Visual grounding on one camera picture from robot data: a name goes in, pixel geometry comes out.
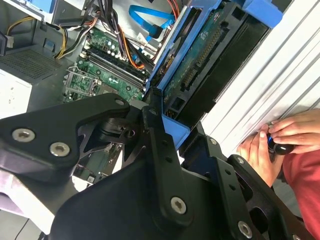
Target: bolt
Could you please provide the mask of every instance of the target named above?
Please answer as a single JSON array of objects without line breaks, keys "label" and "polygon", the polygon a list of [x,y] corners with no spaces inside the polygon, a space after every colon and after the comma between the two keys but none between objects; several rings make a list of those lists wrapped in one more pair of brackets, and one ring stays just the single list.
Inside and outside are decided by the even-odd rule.
[{"label": "bolt", "polygon": [[240,164],[244,164],[245,163],[245,161],[241,157],[237,157],[237,159],[238,159]]},{"label": "bolt", "polygon": [[185,214],[187,211],[187,206],[185,202],[177,196],[171,198],[171,207],[178,214]]},{"label": "bolt", "polygon": [[214,140],[213,138],[211,138],[210,141],[211,141],[211,143],[212,143],[213,145],[217,145],[217,141]]},{"label": "bolt", "polygon": [[121,106],[125,105],[125,103],[123,101],[121,101],[120,99],[116,99],[115,102]]},{"label": "bolt", "polygon": [[150,108],[150,113],[152,113],[153,115],[158,115],[157,111],[154,108]]},{"label": "bolt", "polygon": [[56,157],[65,157],[70,153],[70,147],[63,142],[55,142],[50,145],[50,153]]},{"label": "bolt", "polygon": [[21,143],[28,143],[35,139],[35,133],[27,128],[18,128],[12,132],[12,137],[14,140]]},{"label": "bolt", "polygon": [[240,232],[247,238],[251,239],[252,238],[252,231],[249,227],[248,224],[246,224],[244,221],[239,221],[238,222],[238,228]]},{"label": "bolt", "polygon": [[294,234],[294,235],[292,235],[292,239],[293,239],[293,240],[301,240],[301,239],[300,239],[300,237],[298,237],[298,236],[297,236],[297,235],[295,235],[295,234]]}]

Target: ventilation grille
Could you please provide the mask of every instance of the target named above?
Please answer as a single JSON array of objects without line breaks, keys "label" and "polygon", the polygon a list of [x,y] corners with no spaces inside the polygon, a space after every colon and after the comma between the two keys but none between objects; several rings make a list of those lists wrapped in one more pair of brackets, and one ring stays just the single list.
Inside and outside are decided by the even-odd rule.
[{"label": "ventilation grille", "polygon": [[32,79],[43,78],[48,73],[61,67],[61,65],[56,63],[53,59],[45,57],[32,49],[26,49],[0,57],[0,63],[17,70]]}]

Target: black mounting arm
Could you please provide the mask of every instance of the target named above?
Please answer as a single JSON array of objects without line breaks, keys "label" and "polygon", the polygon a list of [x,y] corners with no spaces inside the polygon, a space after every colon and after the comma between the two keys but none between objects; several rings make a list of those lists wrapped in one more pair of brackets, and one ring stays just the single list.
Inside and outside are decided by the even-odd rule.
[{"label": "black mounting arm", "polygon": [[[0,181],[19,186],[8,192],[0,182],[0,192],[24,211],[39,202],[38,210],[48,209],[50,240],[260,240],[265,232],[313,239],[246,161],[226,158],[200,124],[180,149],[181,168],[161,93],[147,103],[130,106],[109,93],[0,120]],[[122,169],[61,198],[79,159],[109,142],[124,145]],[[21,189],[32,196],[29,206],[16,197]]]}]

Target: hex bolt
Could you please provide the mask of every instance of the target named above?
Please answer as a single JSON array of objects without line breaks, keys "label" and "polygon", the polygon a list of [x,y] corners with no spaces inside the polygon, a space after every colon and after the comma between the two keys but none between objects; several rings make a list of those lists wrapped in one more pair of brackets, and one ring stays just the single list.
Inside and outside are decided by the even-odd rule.
[{"label": "hex bolt", "polygon": [[186,203],[177,196],[171,198],[171,207],[178,214],[185,214],[187,211]]},{"label": "hex bolt", "polygon": [[70,153],[70,147],[63,142],[55,142],[50,145],[50,153],[56,157],[65,157]]},{"label": "hex bolt", "polygon": [[14,140],[21,143],[29,143],[36,138],[36,134],[27,128],[18,128],[12,132]]},{"label": "hex bolt", "polygon": [[217,145],[217,141],[214,140],[213,138],[211,138],[210,141],[211,141],[211,143],[212,143],[213,145]]},{"label": "hex bolt", "polygon": [[249,225],[244,222],[244,221],[239,221],[238,222],[238,228],[240,230],[240,232],[247,238],[247,239],[251,239],[252,238],[252,231],[251,228],[249,227]]},{"label": "hex bolt", "polygon": [[245,164],[245,161],[241,157],[237,157],[240,164]]}]

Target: white panel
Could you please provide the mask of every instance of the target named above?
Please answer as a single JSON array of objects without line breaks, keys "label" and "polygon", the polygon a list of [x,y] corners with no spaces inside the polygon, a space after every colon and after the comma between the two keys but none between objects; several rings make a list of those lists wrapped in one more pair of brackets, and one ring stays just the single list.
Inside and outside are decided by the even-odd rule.
[{"label": "white panel", "polygon": [[203,118],[225,155],[262,124],[319,105],[319,2],[295,0]]}]

